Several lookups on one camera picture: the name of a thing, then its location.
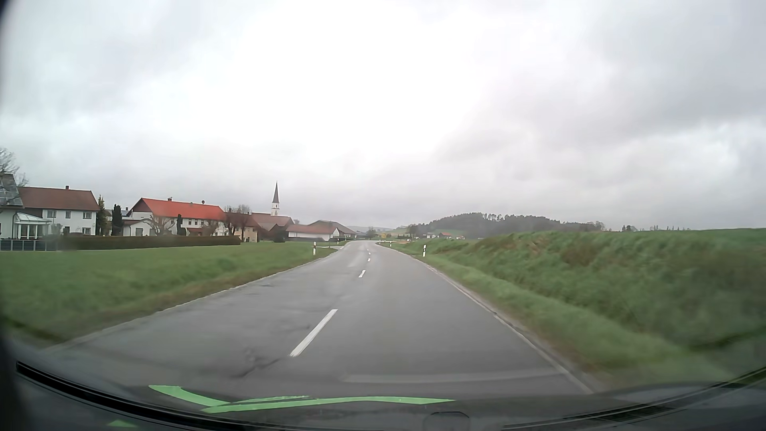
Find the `forested hill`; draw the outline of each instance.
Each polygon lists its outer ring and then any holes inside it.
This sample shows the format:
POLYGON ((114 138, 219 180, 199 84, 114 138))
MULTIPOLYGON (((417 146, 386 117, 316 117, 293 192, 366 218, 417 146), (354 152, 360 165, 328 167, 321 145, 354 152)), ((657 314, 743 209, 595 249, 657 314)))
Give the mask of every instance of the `forested hill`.
POLYGON ((560 231, 589 232, 602 230, 601 222, 573 223, 551 220, 536 215, 500 215, 467 212, 450 215, 427 224, 417 225, 418 235, 455 229, 462 231, 466 238, 485 238, 512 232, 560 231))

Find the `asphalt road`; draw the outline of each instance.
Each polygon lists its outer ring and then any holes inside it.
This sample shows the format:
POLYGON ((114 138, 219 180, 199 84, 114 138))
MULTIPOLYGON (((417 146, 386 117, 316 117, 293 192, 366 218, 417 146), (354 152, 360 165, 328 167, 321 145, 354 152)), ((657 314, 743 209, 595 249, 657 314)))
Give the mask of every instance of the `asphalt road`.
POLYGON ((442 276, 374 242, 350 242, 51 355, 119 384, 232 399, 583 393, 442 276))

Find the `white edge line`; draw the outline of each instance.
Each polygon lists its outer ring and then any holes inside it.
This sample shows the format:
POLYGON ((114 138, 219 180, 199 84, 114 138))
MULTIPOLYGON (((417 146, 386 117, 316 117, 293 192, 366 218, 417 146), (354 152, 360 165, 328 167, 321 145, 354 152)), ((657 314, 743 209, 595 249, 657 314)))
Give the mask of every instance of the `white edge line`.
POLYGON ((519 338, 524 340, 525 343, 527 343, 531 348, 535 349, 535 351, 545 360, 548 361, 549 364, 551 364, 556 370, 558 370, 559 373, 564 374, 572 383, 577 385, 580 389, 582 389, 585 393, 593 393, 593 390, 588 387, 585 383, 583 383, 580 379, 575 377, 569 370, 567 370, 563 365, 561 365, 558 361, 553 359, 549 354, 547 354, 543 349, 540 347, 537 347, 534 343, 532 343, 527 337, 524 336, 521 332, 517 331, 516 328, 514 328, 511 324, 504 321, 500 316, 495 314, 494 311, 490 310, 487 306, 482 304, 481 302, 478 302, 473 296, 471 296, 468 292, 464 291, 460 286, 456 285, 454 281, 450 280, 446 275, 442 274, 441 272, 437 271, 436 269, 432 268, 430 265, 426 265, 428 269, 430 269, 432 272, 434 272, 436 275, 442 277, 447 283, 451 284, 455 289, 460 291, 460 293, 466 295, 468 298, 470 298, 471 301, 477 303, 481 308, 484 310, 487 310, 489 313, 492 313, 492 315, 497 319, 500 323, 504 324, 508 329, 513 331, 514 334, 518 335, 519 338))
POLYGON ((312 329, 311 332, 309 332, 309 334, 306 335, 306 338, 303 338, 303 341, 301 341, 300 343, 298 343, 297 346, 295 346, 293 351, 290 352, 290 356, 296 357, 300 355, 300 353, 303 352, 303 349, 305 349, 306 346, 309 345, 309 343, 314 339, 314 337, 316 337, 316 335, 322 330, 322 328, 325 327, 327 322, 330 321, 330 319, 332 318, 333 315, 335 315, 336 312, 338 312, 337 308, 333 308, 332 310, 330 310, 330 312, 327 313, 327 315, 319 322, 319 324, 317 324, 316 327, 314 327, 314 329, 312 329))
POLYGON ((176 305, 173 305, 172 307, 165 308, 165 309, 160 310, 160 311, 155 311, 154 313, 151 313, 151 314, 147 314, 146 316, 136 317, 135 319, 132 319, 132 320, 127 321, 127 322, 119 323, 119 324, 116 324, 116 325, 110 326, 110 327, 105 327, 104 329, 99 329, 98 331, 91 332, 90 334, 85 334, 85 335, 79 336, 77 338, 72 338, 71 340, 64 341, 63 343, 59 343, 59 344, 54 344, 52 346, 48 346, 48 347, 46 347, 44 349, 44 351, 48 352, 48 353, 53 353, 53 352, 58 352, 59 350, 65 350, 65 349, 68 349, 70 347, 77 346, 78 344, 87 343, 89 341, 95 340, 98 337, 102 337, 104 335, 108 335, 108 334, 111 334, 113 332, 117 332, 117 331, 119 331, 119 330, 121 330, 121 329, 123 329, 125 327, 129 327, 129 326, 131 326, 133 324, 138 324, 140 322, 146 321, 150 317, 154 317, 157 314, 163 314, 165 312, 173 310, 174 308, 184 307, 186 305, 191 304, 192 302, 201 301, 201 300, 204 300, 206 298, 210 298, 212 296, 215 296, 217 294, 223 294, 225 292, 229 292, 229 291, 233 291, 233 290, 236 290, 236 289, 239 289, 239 288, 243 288, 243 287, 249 285, 250 283, 254 283, 256 281, 263 281, 263 280, 265 280, 267 278, 276 277, 277 275, 280 275, 280 274, 282 274, 284 272, 292 271, 294 269, 298 269, 298 268, 306 266, 306 265, 311 265, 312 263, 317 263, 317 262, 320 262, 320 261, 324 261, 327 258, 329 258, 330 256, 334 256, 334 255, 336 255, 336 253, 331 253, 331 254, 329 254, 327 256, 323 256, 321 258, 316 258, 316 259, 310 260, 310 261, 308 261, 306 263, 303 263, 301 265, 293 266, 292 268, 285 269, 284 271, 279 271, 279 272, 273 273, 272 275, 267 275, 266 277, 261 277, 261 278, 255 279, 255 280, 248 281, 247 283, 243 283, 241 285, 234 286, 233 288, 228 288, 228 289, 224 289, 222 291, 213 292, 213 293, 211 293, 209 295, 205 295, 205 296, 202 296, 200 298, 194 298, 194 299, 192 299, 190 301, 184 302, 183 304, 176 304, 176 305))

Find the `green marking on hood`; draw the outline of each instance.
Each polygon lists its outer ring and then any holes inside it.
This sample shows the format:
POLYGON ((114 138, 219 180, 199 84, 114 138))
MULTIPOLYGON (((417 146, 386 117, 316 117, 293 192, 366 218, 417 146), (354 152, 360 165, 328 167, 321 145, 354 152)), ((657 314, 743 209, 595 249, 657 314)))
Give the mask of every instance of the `green marking on hood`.
POLYGON ((298 398, 308 398, 308 395, 295 396, 270 396, 268 398, 250 398, 249 400, 235 401, 235 403, 262 403, 264 401, 296 400, 298 398))
POLYGON ((229 404, 228 401, 207 398, 206 396, 188 392, 181 389, 180 386, 149 385, 149 387, 156 390, 157 392, 164 393, 165 395, 173 396, 179 400, 188 401, 190 403, 200 404, 202 406, 222 406, 224 404, 229 404))
POLYGON ((133 425, 130 422, 125 422, 124 420, 121 420, 121 419, 115 419, 112 422, 107 423, 106 426, 117 426, 119 428, 138 428, 138 426, 133 425))
POLYGON ((210 406, 202 409, 205 413, 245 412, 251 410, 286 409, 289 407, 321 406, 323 404, 355 403, 358 401, 376 401, 379 403, 400 403, 422 406, 424 404, 448 403, 454 400, 444 398, 420 398, 416 396, 344 396, 340 398, 319 398, 316 400, 280 401, 276 403, 230 404, 210 406))

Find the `church steeple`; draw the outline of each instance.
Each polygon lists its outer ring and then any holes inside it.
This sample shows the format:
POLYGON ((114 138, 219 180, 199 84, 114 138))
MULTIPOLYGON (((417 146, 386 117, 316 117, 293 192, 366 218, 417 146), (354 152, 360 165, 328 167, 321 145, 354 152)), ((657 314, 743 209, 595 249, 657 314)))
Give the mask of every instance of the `church steeple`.
POLYGON ((280 211, 280 184, 274 184, 274 199, 271 201, 271 215, 278 216, 280 211))

